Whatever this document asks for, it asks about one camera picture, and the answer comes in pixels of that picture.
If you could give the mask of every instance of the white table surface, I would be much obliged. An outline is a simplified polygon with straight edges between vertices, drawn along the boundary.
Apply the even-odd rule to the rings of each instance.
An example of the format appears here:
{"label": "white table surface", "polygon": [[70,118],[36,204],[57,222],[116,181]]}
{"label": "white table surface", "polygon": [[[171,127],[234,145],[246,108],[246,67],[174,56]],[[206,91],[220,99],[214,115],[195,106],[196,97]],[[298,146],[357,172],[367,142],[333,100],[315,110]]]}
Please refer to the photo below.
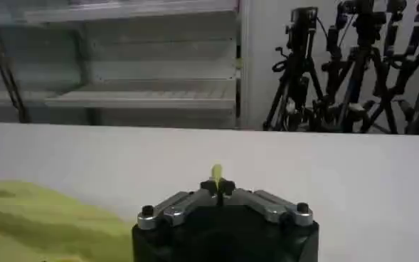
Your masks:
{"label": "white table surface", "polygon": [[320,261],[419,261],[419,137],[0,124],[0,179],[124,219],[215,163],[239,187],[309,202]]}

